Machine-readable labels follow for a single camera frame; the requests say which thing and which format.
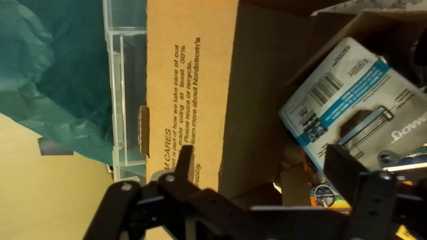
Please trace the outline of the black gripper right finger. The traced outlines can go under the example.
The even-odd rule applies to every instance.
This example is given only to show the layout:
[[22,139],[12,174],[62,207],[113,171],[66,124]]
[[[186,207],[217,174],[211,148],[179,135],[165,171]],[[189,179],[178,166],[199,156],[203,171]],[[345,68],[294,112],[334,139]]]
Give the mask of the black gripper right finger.
[[359,176],[367,168],[338,144],[330,144],[326,151],[323,172],[337,191],[351,204],[355,199]]

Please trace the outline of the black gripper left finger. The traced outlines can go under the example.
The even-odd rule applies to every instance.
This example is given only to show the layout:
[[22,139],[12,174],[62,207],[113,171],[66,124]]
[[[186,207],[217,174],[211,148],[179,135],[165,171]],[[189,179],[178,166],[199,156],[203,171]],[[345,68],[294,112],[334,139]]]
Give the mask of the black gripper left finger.
[[179,179],[187,180],[194,159],[194,147],[183,146],[177,162],[175,174]]

